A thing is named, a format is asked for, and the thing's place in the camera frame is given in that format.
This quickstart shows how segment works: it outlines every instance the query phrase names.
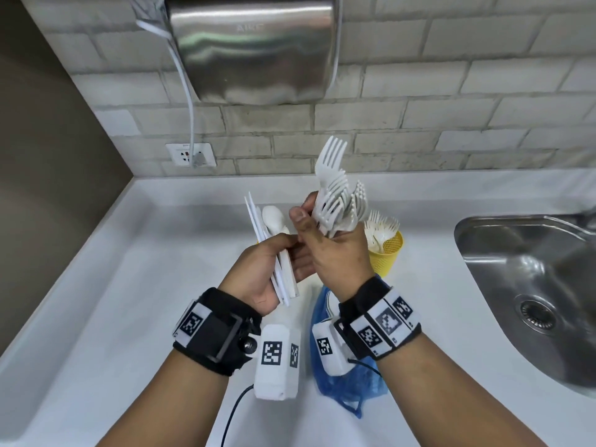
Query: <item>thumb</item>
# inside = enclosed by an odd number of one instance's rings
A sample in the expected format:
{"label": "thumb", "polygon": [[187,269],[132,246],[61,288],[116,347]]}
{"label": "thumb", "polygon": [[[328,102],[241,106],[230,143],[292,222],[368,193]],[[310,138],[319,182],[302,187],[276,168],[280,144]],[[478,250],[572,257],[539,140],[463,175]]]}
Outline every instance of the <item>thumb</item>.
{"label": "thumb", "polygon": [[273,237],[261,242],[259,246],[266,248],[267,253],[271,255],[278,255],[284,249],[293,247],[298,243],[297,235],[288,235],[287,233],[278,233]]}
{"label": "thumb", "polygon": [[325,240],[324,235],[317,229],[317,222],[308,216],[306,210],[301,207],[293,207],[290,209],[290,219],[311,251],[314,251],[317,245]]}

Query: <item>fingernail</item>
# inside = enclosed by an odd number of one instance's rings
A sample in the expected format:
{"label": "fingernail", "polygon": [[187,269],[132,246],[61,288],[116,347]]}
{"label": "fingernail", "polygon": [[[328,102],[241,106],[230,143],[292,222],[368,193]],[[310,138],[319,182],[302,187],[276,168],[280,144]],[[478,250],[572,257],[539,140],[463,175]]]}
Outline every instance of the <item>fingernail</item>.
{"label": "fingernail", "polygon": [[305,211],[302,210],[300,207],[292,207],[290,209],[290,218],[292,219],[292,221],[300,221],[301,219],[304,219],[305,216]]}

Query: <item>drain strainer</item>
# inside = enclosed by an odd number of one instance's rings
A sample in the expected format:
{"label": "drain strainer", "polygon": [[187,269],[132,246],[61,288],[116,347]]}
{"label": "drain strainer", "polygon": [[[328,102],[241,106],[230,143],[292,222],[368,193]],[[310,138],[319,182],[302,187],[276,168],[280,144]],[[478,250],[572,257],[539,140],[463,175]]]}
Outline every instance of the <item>drain strainer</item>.
{"label": "drain strainer", "polygon": [[524,301],[520,305],[520,312],[528,323],[541,330],[552,330],[557,323],[553,311],[538,301]]}

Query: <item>yellow utensil holder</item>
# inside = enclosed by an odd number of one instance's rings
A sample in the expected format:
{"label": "yellow utensil holder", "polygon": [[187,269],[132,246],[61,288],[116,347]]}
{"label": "yellow utensil holder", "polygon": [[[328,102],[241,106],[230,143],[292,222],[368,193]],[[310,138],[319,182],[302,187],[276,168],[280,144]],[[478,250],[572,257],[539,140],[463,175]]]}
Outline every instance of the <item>yellow utensil holder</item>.
{"label": "yellow utensil holder", "polygon": [[402,237],[402,234],[398,232],[395,234],[395,237],[383,243],[383,254],[369,251],[368,256],[371,259],[371,265],[374,272],[382,278],[387,276],[403,245],[404,238]]}

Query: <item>wall socket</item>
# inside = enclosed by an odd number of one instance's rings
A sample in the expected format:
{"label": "wall socket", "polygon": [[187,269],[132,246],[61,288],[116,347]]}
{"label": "wall socket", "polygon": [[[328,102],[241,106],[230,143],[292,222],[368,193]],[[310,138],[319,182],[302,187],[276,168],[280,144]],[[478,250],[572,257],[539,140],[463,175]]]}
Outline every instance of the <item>wall socket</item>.
{"label": "wall socket", "polygon": [[[172,161],[176,166],[191,165],[190,161],[190,143],[173,143],[166,144]],[[208,142],[196,142],[194,144],[194,162],[197,166],[204,167],[216,167],[215,156],[213,155],[213,149],[211,144]]]}

